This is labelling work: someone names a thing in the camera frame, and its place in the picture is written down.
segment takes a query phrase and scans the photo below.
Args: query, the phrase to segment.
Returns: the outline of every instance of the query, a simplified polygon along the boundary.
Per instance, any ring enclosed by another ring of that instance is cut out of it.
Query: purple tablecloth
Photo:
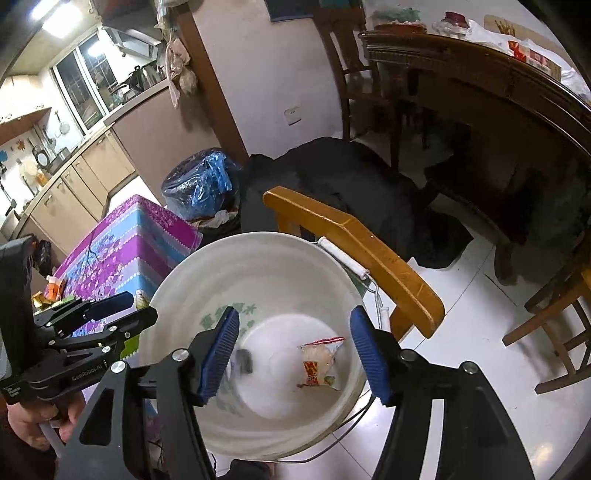
[[[55,276],[67,277],[65,296],[100,300],[128,291],[135,304],[100,322],[91,320],[73,335],[100,332],[107,323],[146,306],[163,279],[197,249],[201,238],[187,222],[140,195],[113,210],[86,235]],[[122,358],[137,350],[138,339],[126,342]]]

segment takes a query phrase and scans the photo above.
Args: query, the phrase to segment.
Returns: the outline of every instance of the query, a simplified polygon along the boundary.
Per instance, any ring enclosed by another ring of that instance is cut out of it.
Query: blue plastic bag
[[[168,174],[162,195],[168,209],[185,220],[213,217],[238,191],[230,175],[240,170],[220,148],[191,155]]]

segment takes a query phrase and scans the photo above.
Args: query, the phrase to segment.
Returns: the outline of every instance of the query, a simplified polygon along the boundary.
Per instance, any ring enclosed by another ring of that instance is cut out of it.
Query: human hand
[[[86,402],[82,392],[73,394],[64,402],[63,419],[60,425],[60,438],[67,442],[72,437],[78,417]],[[8,423],[12,431],[25,443],[37,450],[49,449],[49,441],[43,435],[39,424],[51,420],[59,413],[57,407],[41,400],[25,404],[8,405]]]

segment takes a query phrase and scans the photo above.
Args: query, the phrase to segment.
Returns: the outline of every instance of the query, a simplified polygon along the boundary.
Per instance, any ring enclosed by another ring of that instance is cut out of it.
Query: wooden door frame
[[[228,107],[222,87],[217,81],[216,73],[213,70],[212,62],[193,18],[193,13],[188,4],[174,7],[171,11],[179,27],[181,40],[189,55],[191,55],[189,66],[197,76],[198,88],[205,93],[207,114],[220,146],[230,158],[244,165],[248,161],[248,152],[244,147],[244,142],[230,107]]]

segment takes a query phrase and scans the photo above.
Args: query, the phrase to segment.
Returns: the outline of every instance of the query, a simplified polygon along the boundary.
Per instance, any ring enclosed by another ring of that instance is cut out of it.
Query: countertop
[[[90,147],[96,140],[99,139],[101,135],[103,135],[107,130],[109,130],[112,125],[126,115],[128,112],[132,111],[138,105],[142,104],[150,97],[160,93],[162,90],[168,87],[168,81],[162,80],[162,82],[157,83],[156,85],[150,87],[145,92],[140,93],[138,96],[132,98],[129,102],[124,104],[119,109],[112,112],[110,115],[103,118],[103,122],[105,124],[104,128],[94,132],[88,139],[84,141],[84,143],[80,146],[80,148],[72,155],[72,157],[65,162],[61,168],[51,177],[51,179],[47,182],[47,184],[35,195],[33,200],[29,202],[27,208],[21,214],[21,219],[19,220],[17,226],[15,227],[14,231],[12,232],[10,238],[14,239],[18,237],[18,234],[21,232],[22,228],[24,227],[26,221],[31,216],[31,213],[35,209],[35,207],[39,204],[43,196],[47,193],[47,191],[52,187],[52,185],[58,181],[60,176],[76,161],[76,159],[83,154],[88,147]]]
[[[157,93],[161,92],[165,88],[168,87],[168,80],[164,79],[161,82],[157,83],[156,85],[151,86],[145,92],[140,93],[139,95],[133,97],[129,102],[125,103],[121,108],[118,108],[110,115],[103,118],[103,122],[107,127],[113,125],[119,118],[124,116],[129,111],[133,110],[137,107],[140,103],[145,102],[148,98],[156,95]]]
[[[49,179],[49,181],[45,184],[45,186],[33,197],[33,200],[29,202],[27,208],[22,212],[21,219],[18,221],[17,226],[15,227],[14,231],[12,232],[10,239],[13,240],[18,237],[18,234],[21,232],[22,228],[24,227],[26,221],[28,220],[29,216],[35,209],[35,207],[39,204],[43,196],[47,193],[47,191],[53,186],[55,182],[57,182],[62,173],[64,173],[70,165],[72,165],[76,159],[82,155],[88,147],[90,147],[96,140],[100,138],[101,135],[104,135],[105,132],[109,129],[109,127],[101,128],[94,132],[91,136],[88,137],[84,141],[84,143],[78,148],[76,153],[72,155],[72,157],[65,162],[61,168]]]

